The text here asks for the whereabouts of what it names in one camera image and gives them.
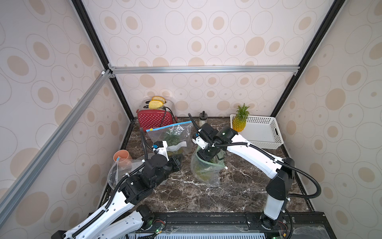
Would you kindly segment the left black frame post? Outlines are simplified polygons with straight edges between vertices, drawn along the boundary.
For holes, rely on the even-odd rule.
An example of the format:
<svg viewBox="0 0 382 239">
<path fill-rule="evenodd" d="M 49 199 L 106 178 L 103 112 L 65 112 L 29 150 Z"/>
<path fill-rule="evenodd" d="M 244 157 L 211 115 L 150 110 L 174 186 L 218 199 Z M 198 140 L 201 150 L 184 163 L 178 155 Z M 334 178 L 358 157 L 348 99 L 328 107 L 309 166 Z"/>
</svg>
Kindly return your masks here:
<svg viewBox="0 0 382 239">
<path fill-rule="evenodd" d="M 85 9 L 85 5 L 83 4 L 83 2 L 81 0 L 71 0 L 71 3 L 73 4 L 74 6 L 74 9 L 75 11 L 77 12 L 79 18 L 80 18 L 80 21 L 96 51 L 96 54 L 102 64 L 102 66 L 104 67 L 105 70 L 110 70 L 111 73 L 112 73 L 112 77 L 110 79 L 111 81 L 111 84 L 119 98 L 119 101 L 121 102 L 122 104 L 122 107 L 123 109 L 125 110 L 126 114 L 127 114 L 127 117 L 131 120 L 131 121 L 134 121 L 134 116 L 133 116 L 133 113 L 132 113 L 132 110 L 130 108 L 130 106 L 128 105 L 128 102 L 126 100 L 126 97 L 124 95 L 124 93 L 122 92 L 122 88 L 117 80 L 117 78 L 115 76 L 113 76 L 113 71 L 111 70 L 111 68 L 109 67 L 109 59 L 104 51 L 104 48 L 101 44 L 101 41 L 96 33 L 96 30 L 92 24 L 92 21 Z"/>
</svg>

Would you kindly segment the yellow toast slice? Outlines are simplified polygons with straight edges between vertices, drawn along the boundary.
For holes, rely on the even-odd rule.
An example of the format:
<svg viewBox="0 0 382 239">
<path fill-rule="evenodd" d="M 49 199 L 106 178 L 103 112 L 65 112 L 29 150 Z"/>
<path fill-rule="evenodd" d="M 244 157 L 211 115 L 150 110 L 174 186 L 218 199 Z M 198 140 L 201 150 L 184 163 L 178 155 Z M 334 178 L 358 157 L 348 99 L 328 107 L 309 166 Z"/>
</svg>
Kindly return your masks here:
<svg viewBox="0 0 382 239">
<path fill-rule="evenodd" d="M 166 103 L 166 99 L 163 98 L 163 97 L 161 97 L 161 96 L 154 96 L 154 97 L 152 97 L 152 100 L 160 101 L 160 102 L 162 102 L 163 104 Z"/>
<path fill-rule="evenodd" d="M 160 109 L 164 106 L 164 103 L 159 100 L 151 100 L 149 102 L 148 108 L 149 109 Z"/>
</svg>

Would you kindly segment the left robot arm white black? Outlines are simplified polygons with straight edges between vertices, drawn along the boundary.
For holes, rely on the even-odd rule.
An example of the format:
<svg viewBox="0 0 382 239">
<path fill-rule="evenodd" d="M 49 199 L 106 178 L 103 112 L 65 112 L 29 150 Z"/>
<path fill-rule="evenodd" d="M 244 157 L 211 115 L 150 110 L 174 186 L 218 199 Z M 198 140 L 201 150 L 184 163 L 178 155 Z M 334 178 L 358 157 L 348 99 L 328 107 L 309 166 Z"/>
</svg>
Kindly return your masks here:
<svg viewBox="0 0 382 239">
<path fill-rule="evenodd" d="M 135 174 L 124 176 L 108 201 L 86 222 L 66 232 L 57 231 L 51 238 L 94 239 L 100 236 L 103 229 L 148 197 L 171 173 L 179 171 L 183 158 L 182 154 L 175 154 L 170 158 L 154 154 L 137 168 Z"/>
</svg>

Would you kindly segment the green-zip bag with pineapple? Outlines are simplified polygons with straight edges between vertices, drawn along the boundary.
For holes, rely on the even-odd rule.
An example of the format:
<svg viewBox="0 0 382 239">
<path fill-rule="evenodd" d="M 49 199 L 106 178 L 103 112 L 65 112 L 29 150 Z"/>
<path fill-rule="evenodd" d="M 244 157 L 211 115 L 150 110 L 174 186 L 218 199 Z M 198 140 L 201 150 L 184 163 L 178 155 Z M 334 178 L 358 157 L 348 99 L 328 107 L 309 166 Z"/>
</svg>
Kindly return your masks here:
<svg viewBox="0 0 382 239">
<path fill-rule="evenodd" d="M 198 157 L 197 153 L 201 150 L 198 146 L 191 158 L 191 172 L 193 176 L 211 187 L 220 185 L 220 172 L 227 169 L 224 164 L 224 159 L 227 153 L 221 150 L 217 156 L 212 159 L 212 162 L 207 162 Z"/>
</svg>

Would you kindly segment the right black frame post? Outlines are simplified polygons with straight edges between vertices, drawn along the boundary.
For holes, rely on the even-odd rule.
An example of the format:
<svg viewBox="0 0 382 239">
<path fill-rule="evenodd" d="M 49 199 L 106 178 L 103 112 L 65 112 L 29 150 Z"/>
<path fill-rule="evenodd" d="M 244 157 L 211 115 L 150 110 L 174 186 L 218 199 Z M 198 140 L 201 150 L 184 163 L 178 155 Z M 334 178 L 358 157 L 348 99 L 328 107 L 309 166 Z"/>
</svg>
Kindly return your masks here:
<svg viewBox="0 0 382 239">
<path fill-rule="evenodd" d="M 298 65 L 299 66 L 298 71 L 291 77 L 289 83 L 287 84 L 285 90 L 283 91 L 283 94 L 281 95 L 279 101 L 277 102 L 274 110 L 271 113 L 271 115 L 270 115 L 271 117 L 276 117 L 278 115 L 278 113 L 281 111 L 283 105 L 285 104 L 286 100 L 288 99 L 289 95 L 291 94 L 293 88 L 296 86 L 296 84 L 299 81 L 300 77 L 302 76 L 304 70 L 306 69 L 310 60 L 312 59 L 312 57 L 314 56 L 318 47 L 322 43 L 324 37 L 328 33 L 330 27 L 334 23 L 337 15 L 340 13 L 340 11 L 344 7 L 345 3 L 346 3 L 345 0 L 333 1 L 333 4 L 331 5 L 328 13 L 324 17 L 320 27 L 318 28 L 318 31 L 316 32 L 313 40 L 311 41 L 309 47 L 307 48 L 306 53 L 304 54 L 301 62 Z"/>
</svg>

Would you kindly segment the orange plastic cup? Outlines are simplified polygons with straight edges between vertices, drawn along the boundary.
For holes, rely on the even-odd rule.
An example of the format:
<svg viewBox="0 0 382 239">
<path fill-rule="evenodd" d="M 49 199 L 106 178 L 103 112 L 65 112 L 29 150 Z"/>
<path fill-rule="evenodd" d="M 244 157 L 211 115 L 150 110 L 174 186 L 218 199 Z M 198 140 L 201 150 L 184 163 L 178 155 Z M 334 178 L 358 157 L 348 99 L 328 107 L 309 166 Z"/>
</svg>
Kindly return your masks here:
<svg viewBox="0 0 382 239">
<path fill-rule="evenodd" d="M 119 150 L 113 156 L 114 161 L 118 161 L 119 165 L 129 166 L 132 163 L 132 157 L 127 150 Z"/>
</svg>

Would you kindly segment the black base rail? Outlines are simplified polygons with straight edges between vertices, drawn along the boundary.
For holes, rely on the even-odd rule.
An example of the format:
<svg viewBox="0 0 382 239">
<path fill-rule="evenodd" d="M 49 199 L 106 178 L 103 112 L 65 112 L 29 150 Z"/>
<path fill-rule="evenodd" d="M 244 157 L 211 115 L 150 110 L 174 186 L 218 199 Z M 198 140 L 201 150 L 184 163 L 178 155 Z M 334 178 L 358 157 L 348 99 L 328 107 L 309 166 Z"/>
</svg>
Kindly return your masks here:
<svg viewBox="0 0 382 239">
<path fill-rule="evenodd" d="M 260 213 L 155 213 L 144 223 L 133 213 L 95 236 L 97 239 L 335 239 L 322 212 L 281 214 L 265 229 Z"/>
</svg>

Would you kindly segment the horizontal aluminium frame bar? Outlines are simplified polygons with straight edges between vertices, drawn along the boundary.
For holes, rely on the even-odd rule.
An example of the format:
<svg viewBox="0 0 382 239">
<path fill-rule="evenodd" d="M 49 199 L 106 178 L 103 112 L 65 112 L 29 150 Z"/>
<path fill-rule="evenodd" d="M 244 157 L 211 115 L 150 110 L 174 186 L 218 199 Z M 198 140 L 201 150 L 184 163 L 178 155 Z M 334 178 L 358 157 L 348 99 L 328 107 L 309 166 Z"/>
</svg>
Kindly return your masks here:
<svg viewBox="0 0 382 239">
<path fill-rule="evenodd" d="M 176 67 L 111 67 L 114 74 L 191 74 L 191 73 L 257 73 L 297 72 L 298 65 L 265 66 L 176 66 Z"/>
</svg>

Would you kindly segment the blue-zip bag with pineapple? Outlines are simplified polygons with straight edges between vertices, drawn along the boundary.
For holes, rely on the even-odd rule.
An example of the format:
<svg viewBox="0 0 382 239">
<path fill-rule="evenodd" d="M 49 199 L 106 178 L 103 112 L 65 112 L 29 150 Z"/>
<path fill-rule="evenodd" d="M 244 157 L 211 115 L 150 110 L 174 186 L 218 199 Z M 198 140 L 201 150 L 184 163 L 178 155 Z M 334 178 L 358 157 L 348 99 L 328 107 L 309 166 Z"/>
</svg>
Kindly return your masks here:
<svg viewBox="0 0 382 239">
<path fill-rule="evenodd" d="M 167 142 L 168 155 L 188 154 L 193 149 L 191 121 L 175 123 L 155 129 L 148 129 L 150 139 L 153 143 L 157 141 Z"/>
</svg>

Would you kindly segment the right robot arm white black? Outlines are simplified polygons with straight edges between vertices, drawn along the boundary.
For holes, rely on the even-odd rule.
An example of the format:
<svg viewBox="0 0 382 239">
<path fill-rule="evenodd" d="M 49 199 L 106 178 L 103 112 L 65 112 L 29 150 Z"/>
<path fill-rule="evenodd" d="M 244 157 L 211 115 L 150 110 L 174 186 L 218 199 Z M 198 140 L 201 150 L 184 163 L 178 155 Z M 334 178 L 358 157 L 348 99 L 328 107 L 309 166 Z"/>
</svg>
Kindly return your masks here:
<svg viewBox="0 0 382 239">
<path fill-rule="evenodd" d="M 294 161 L 269 154 L 228 126 L 216 130 L 204 123 L 201 127 L 196 126 L 196 131 L 193 142 L 199 146 L 197 156 L 203 161 L 211 162 L 220 152 L 228 151 L 251 163 L 270 178 L 266 187 L 267 201 L 260 221 L 266 230 L 273 229 L 287 204 L 295 177 L 295 171 L 290 169 Z"/>
</svg>

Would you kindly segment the white perforated plastic basket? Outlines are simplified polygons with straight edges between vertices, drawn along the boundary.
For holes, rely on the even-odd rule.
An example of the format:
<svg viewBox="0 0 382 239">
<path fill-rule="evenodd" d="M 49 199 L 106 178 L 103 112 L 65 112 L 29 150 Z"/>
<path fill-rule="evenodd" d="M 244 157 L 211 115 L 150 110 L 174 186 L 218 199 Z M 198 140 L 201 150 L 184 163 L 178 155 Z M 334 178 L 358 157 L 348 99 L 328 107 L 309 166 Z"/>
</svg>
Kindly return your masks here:
<svg viewBox="0 0 382 239">
<path fill-rule="evenodd" d="M 265 116 L 248 116 L 246 127 L 233 141 L 250 142 L 262 149 L 278 149 L 284 144 L 276 119 Z"/>
</svg>

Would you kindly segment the front yellow toast slice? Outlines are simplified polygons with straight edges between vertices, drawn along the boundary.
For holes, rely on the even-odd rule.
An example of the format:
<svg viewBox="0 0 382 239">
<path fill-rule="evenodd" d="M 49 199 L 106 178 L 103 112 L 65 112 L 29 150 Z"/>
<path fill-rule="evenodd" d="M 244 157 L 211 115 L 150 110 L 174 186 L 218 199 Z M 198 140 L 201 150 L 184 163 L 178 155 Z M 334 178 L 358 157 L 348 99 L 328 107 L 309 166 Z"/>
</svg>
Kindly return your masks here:
<svg viewBox="0 0 382 239">
<path fill-rule="evenodd" d="M 159 100 L 151 100 L 149 102 L 148 108 L 149 109 L 160 109 L 164 106 L 164 103 Z"/>
</svg>

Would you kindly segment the black frame post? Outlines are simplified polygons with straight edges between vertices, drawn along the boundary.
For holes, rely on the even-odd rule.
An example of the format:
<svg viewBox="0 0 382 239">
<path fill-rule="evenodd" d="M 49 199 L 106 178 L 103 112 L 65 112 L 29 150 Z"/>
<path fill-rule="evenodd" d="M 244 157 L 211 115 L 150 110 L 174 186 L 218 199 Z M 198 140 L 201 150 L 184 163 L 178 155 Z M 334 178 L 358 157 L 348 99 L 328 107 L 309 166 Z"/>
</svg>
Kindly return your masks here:
<svg viewBox="0 0 382 239">
<path fill-rule="evenodd" d="M 104 51 L 104 48 L 101 44 L 101 41 L 96 33 L 96 30 L 92 24 L 92 21 L 85 9 L 85 5 L 83 4 L 83 2 L 81 0 L 71 0 L 71 3 L 73 4 L 74 6 L 74 9 L 75 11 L 77 12 L 79 18 L 80 18 L 80 21 L 96 51 L 96 54 L 102 64 L 102 66 L 104 67 L 105 70 L 110 70 L 111 73 L 112 73 L 112 77 L 110 79 L 111 81 L 111 84 L 119 98 L 119 101 L 121 102 L 122 104 L 122 107 L 123 109 L 125 110 L 126 114 L 127 114 L 127 117 L 131 120 L 131 121 L 134 121 L 134 116 L 133 116 L 133 113 L 132 113 L 132 110 L 130 108 L 130 106 L 128 105 L 128 102 L 126 100 L 126 97 L 124 95 L 124 93 L 122 92 L 122 88 L 117 80 L 117 78 L 115 76 L 113 76 L 113 71 L 111 70 L 111 68 L 109 67 L 109 59 Z"/>
<path fill-rule="evenodd" d="M 283 91 L 283 94 L 281 95 L 279 101 L 277 102 L 274 110 L 271 113 L 271 115 L 270 115 L 271 117 L 276 117 L 278 115 L 278 113 L 281 111 L 283 105 L 285 104 L 286 100 L 288 99 L 289 95 L 291 94 L 293 88 L 296 86 L 296 84 L 299 81 L 300 77 L 302 76 L 304 70 L 306 69 L 310 60 L 312 59 L 312 57 L 314 56 L 318 47 L 322 43 L 324 37 L 328 33 L 330 27 L 334 23 L 337 15 L 340 13 L 340 11 L 344 7 L 345 3 L 346 3 L 345 0 L 333 1 L 333 4 L 331 5 L 328 13 L 324 17 L 320 27 L 318 28 L 318 31 L 316 32 L 313 40 L 311 41 L 309 47 L 307 48 L 306 53 L 304 54 L 301 62 L 298 65 L 299 66 L 298 71 L 291 77 L 289 83 L 287 84 L 285 90 Z"/>
</svg>

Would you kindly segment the yellow pineapple green crown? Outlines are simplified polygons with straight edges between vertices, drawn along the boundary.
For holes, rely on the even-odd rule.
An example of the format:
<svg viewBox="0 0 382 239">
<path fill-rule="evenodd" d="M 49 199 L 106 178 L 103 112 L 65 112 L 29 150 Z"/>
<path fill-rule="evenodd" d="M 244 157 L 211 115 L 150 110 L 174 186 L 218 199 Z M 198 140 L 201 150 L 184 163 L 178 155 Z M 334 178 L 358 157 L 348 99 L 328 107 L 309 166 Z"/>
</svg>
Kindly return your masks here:
<svg viewBox="0 0 382 239">
<path fill-rule="evenodd" d="M 249 116 L 248 112 L 249 107 L 243 104 L 242 106 L 239 105 L 236 110 L 236 116 L 232 121 L 232 128 L 237 131 L 241 132 L 246 127 L 246 121 Z"/>
</svg>

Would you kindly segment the clear zip-top bag blue slider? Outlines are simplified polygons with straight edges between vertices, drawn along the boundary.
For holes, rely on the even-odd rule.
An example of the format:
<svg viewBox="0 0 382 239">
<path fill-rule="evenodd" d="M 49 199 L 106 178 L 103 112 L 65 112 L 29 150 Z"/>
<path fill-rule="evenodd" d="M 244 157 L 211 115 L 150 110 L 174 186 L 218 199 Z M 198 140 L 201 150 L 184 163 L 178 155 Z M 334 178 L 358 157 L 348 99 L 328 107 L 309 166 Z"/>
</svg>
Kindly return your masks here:
<svg viewBox="0 0 382 239">
<path fill-rule="evenodd" d="M 114 164 L 107 176 L 107 182 L 109 186 L 114 190 L 122 177 L 125 175 L 131 175 L 132 171 L 142 165 L 144 159 L 144 156 L 141 156 L 137 159 L 129 159 L 116 156 L 114 158 Z"/>
</svg>

